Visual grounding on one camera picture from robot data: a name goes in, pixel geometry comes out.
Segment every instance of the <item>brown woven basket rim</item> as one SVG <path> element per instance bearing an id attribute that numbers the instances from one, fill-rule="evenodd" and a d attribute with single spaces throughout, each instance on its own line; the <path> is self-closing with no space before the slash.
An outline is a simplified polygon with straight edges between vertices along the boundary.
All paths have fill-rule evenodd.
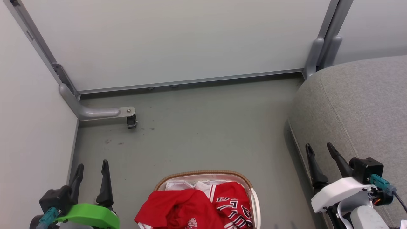
<path id="1" fill-rule="evenodd" d="M 160 180 L 160 182 L 158 182 L 158 184 L 154 188 L 154 191 L 157 191 L 161 187 L 161 185 L 164 184 L 164 182 L 166 182 L 170 179 L 177 178 L 177 177 L 183 177 L 183 176 L 202 175 L 202 174 L 227 174 L 227 175 L 237 176 L 237 177 L 243 179 L 246 182 L 246 184 L 249 186 L 249 188 L 251 188 L 251 189 L 253 188 L 252 183 L 241 173 L 238 173 L 235 171 L 230 171 L 230 170 L 199 170 L 199 171 L 176 173 L 176 174 L 166 176 L 162 180 Z"/>

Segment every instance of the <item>white partition panel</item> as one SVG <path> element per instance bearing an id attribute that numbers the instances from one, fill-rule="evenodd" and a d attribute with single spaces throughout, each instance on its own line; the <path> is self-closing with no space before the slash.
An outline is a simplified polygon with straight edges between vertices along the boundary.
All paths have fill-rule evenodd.
<path id="1" fill-rule="evenodd" d="M 334 64 L 407 55 L 407 1 L 354 0 L 339 31 Z"/>
<path id="2" fill-rule="evenodd" d="M 301 69 L 330 0 L 23 0 L 78 91 Z"/>
<path id="3" fill-rule="evenodd" d="M 3 1 L 0 28 L 0 228 L 28 228 L 66 185 L 77 118 Z"/>

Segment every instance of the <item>gray ottoman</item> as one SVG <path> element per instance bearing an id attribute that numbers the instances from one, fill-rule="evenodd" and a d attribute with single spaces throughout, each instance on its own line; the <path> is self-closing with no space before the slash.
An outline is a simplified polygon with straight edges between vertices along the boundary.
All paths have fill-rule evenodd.
<path id="1" fill-rule="evenodd" d="M 305 144 L 310 143 L 329 181 L 340 179 L 326 148 L 332 142 L 347 161 L 372 157 L 383 163 L 383 177 L 407 202 L 407 56 L 316 72 L 298 90 L 289 123 L 306 168 Z M 375 209 L 391 227 L 407 219 L 396 199 Z"/>

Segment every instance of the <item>green plastic bracket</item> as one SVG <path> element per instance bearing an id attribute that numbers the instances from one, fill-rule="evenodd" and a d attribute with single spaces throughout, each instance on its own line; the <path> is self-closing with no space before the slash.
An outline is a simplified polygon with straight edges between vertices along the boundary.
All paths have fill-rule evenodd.
<path id="1" fill-rule="evenodd" d="M 119 217 L 108 208 L 86 203 L 73 205 L 66 216 L 57 218 L 58 222 L 65 220 L 101 229 L 120 228 Z"/>

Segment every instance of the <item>laundry basket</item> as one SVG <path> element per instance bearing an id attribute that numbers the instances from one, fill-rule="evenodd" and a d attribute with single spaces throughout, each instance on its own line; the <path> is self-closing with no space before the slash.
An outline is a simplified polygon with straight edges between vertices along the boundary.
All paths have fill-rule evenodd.
<path id="1" fill-rule="evenodd" d="M 260 205 L 256 192 L 250 181 L 242 174 L 227 170 L 201 170 L 173 174 L 162 179 L 154 191 L 164 191 L 166 184 L 170 181 L 186 181 L 194 185 L 198 181 L 235 181 L 241 184 L 249 197 L 250 211 L 254 229 L 260 229 Z"/>

